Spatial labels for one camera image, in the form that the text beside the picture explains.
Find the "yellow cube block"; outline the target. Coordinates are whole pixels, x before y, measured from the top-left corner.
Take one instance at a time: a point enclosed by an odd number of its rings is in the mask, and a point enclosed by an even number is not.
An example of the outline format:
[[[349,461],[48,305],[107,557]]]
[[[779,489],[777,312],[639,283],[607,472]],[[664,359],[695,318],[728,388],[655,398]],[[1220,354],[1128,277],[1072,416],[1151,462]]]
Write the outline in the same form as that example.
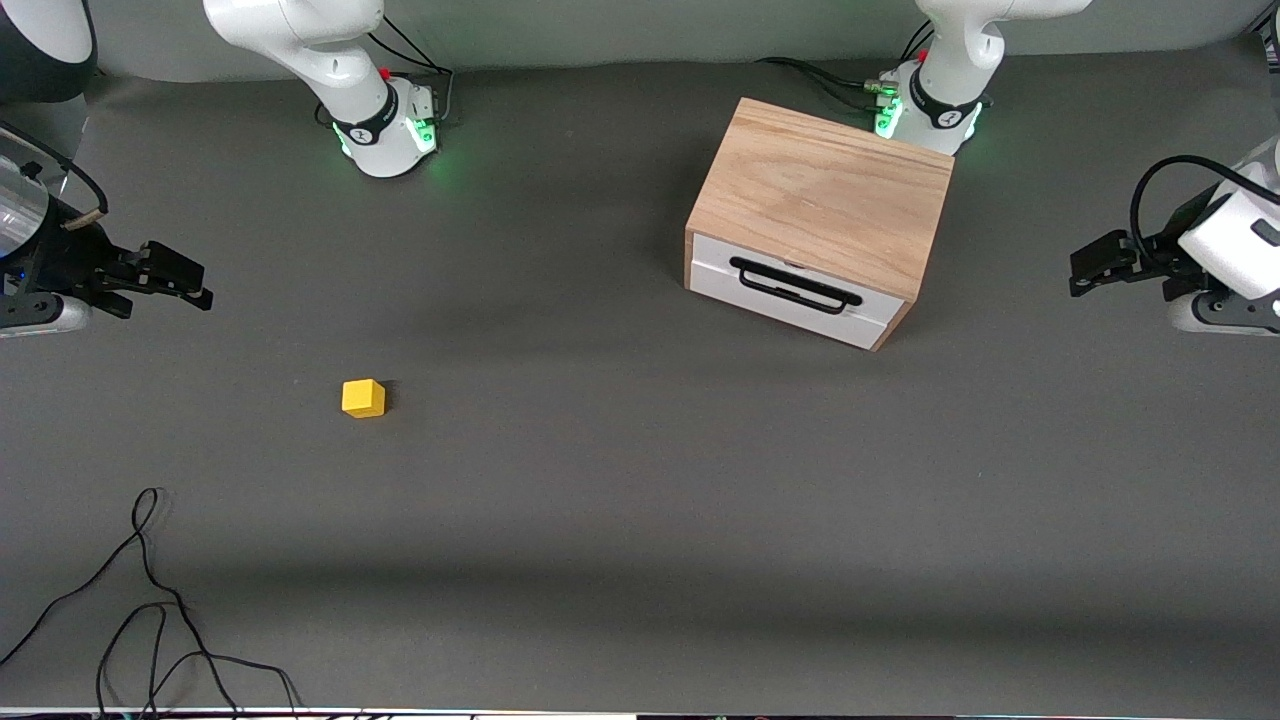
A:
[[[348,416],[356,419],[383,416],[387,406],[387,388],[379,380],[365,378],[346,380],[342,384],[340,410]]]

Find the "black metal drawer handle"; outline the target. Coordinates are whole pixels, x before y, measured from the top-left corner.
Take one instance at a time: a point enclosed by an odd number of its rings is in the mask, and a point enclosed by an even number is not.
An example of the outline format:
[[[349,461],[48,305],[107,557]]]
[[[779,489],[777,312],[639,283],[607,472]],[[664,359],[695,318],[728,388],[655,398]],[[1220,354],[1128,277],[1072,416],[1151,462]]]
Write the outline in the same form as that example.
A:
[[[836,316],[864,304],[863,296],[856,292],[783,272],[764,263],[732,256],[730,265],[739,272],[741,286],[826,315]]]

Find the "white-fronted wooden drawer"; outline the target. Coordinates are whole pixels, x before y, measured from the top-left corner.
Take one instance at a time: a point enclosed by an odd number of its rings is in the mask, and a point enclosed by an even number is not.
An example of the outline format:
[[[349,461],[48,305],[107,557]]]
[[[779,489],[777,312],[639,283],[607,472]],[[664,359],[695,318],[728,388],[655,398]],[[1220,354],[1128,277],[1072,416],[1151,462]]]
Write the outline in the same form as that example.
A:
[[[836,275],[794,265],[763,252],[740,247],[695,233],[689,259],[687,287],[724,304],[768,316],[796,328],[836,340],[854,347],[873,350],[887,338],[908,302],[886,292],[873,290]],[[739,283],[739,272],[730,265],[732,256],[746,258],[765,265],[791,272],[820,283],[859,293],[864,304],[832,316],[823,313],[749,290]]]

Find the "wooden drawer cabinet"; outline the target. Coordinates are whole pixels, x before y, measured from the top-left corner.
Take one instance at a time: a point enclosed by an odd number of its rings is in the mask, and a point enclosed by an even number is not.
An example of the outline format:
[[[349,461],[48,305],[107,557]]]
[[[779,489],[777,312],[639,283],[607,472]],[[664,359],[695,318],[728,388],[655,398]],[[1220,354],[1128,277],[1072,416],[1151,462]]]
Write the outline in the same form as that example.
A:
[[[888,338],[918,301],[952,170],[948,155],[744,97],[684,228],[684,284],[692,236],[710,236],[906,301]]]

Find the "dark grey table mat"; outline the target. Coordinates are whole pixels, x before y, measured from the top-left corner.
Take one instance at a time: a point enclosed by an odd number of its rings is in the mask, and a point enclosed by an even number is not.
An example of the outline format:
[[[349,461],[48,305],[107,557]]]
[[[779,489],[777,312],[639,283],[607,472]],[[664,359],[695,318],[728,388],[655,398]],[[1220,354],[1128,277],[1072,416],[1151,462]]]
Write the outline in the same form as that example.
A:
[[[296,82],[101,83],[109,234],[215,305],[0,341],[0,653],[157,487],[212,651],[316,706],[1280,716],[1280,340],[1068,293],[1153,161],[1274,132],[1260,41],[991,94],[869,354],[681,286],[737,101],[832,113],[782,68],[467,74],[390,182]]]

